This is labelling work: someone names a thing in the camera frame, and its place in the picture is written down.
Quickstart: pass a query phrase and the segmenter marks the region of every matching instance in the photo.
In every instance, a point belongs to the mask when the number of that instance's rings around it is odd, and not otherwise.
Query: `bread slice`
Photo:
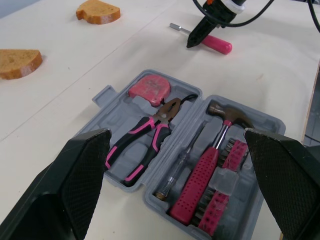
[[[19,79],[34,72],[42,63],[38,50],[0,49],[0,79]]]
[[[88,0],[78,7],[76,17],[90,24],[108,24],[120,18],[120,8],[99,0]]]

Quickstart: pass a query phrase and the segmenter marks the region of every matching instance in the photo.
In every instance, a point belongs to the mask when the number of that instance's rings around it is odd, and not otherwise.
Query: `pliers jaw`
[[[168,101],[153,115],[154,122],[160,121],[162,124],[168,124],[178,114],[180,106],[181,99],[177,97]]]

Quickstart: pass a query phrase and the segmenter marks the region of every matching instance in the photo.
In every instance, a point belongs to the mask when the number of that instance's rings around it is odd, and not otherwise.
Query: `white table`
[[[193,84],[204,97],[221,95],[275,116],[288,137],[302,138],[320,58],[320,34],[307,4],[277,0],[245,27],[215,29],[215,36],[233,44],[224,56],[204,46],[186,50],[187,36],[168,27],[172,22],[192,30],[200,21],[190,0],[110,0],[122,16],[101,26],[76,19],[82,2],[43,0],[0,19],[0,48],[34,48],[44,55],[29,76],[0,80],[0,222],[99,111],[91,99],[106,85],[120,91],[144,69]],[[265,4],[247,1],[236,22]],[[104,180],[86,239],[190,239],[147,209],[143,194],[143,187],[128,194]],[[264,203],[252,239],[279,235]]]

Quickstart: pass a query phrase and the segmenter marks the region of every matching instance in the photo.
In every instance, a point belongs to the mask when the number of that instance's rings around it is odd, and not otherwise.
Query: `gray plastic tool case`
[[[181,106],[180,111],[169,124],[172,130],[171,135],[164,140],[158,155],[151,161],[144,174],[133,186],[126,187],[121,184],[121,180],[138,165],[145,155],[152,141],[154,130],[129,145],[112,168],[104,173],[104,176],[111,184],[128,193],[136,191],[142,184],[146,185],[145,204],[195,239],[250,240],[264,199],[257,183],[250,155],[244,160],[240,170],[236,173],[236,177],[234,174],[224,175],[224,171],[217,167],[209,182],[209,188],[215,188],[217,191],[230,195],[229,202],[213,237],[194,225],[185,226],[181,224],[170,217],[168,212],[182,192],[183,186],[197,160],[206,147],[214,141],[222,127],[223,120],[220,117],[206,114],[211,101],[217,101],[222,106],[230,105],[241,109],[258,129],[284,134],[286,127],[281,120],[221,96],[211,95],[207,99],[202,99],[202,91],[197,87],[154,70],[145,70],[120,93],[116,93],[111,86],[107,86],[95,96],[93,101],[101,110],[78,134],[100,128],[109,128],[112,131],[110,140],[110,147],[112,147],[142,117],[155,114],[158,109],[152,107],[147,100],[140,96],[131,98],[128,95],[129,89],[134,84],[150,74],[160,75],[169,81],[170,95],[165,99],[165,102],[173,98],[183,99],[189,94],[197,94],[198,98],[186,101]],[[207,124],[194,144],[185,169],[172,187],[166,201],[159,200],[154,196],[157,187],[165,180],[166,174],[177,159],[178,154],[187,148],[193,136],[205,122]],[[244,129],[237,125],[231,126],[220,149],[227,145],[230,138],[245,142]]]

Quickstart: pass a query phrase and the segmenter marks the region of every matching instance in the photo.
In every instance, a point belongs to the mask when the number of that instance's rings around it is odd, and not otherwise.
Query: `pink and black pliers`
[[[111,148],[105,161],[106,170],[111,168],[116,159],[129,144],[155,129],[151,145],[149,146],[144,158],[122,182],[127,187],[134,185],[145,172],[151,160],[158,154],[161,143],[171,134],[169,122],[177,115],[181,104],[182,101],[179,98],[174,98],[164,104],[155,115],[150,117],[144,116],[141,118],[137,125],[121,137]]]

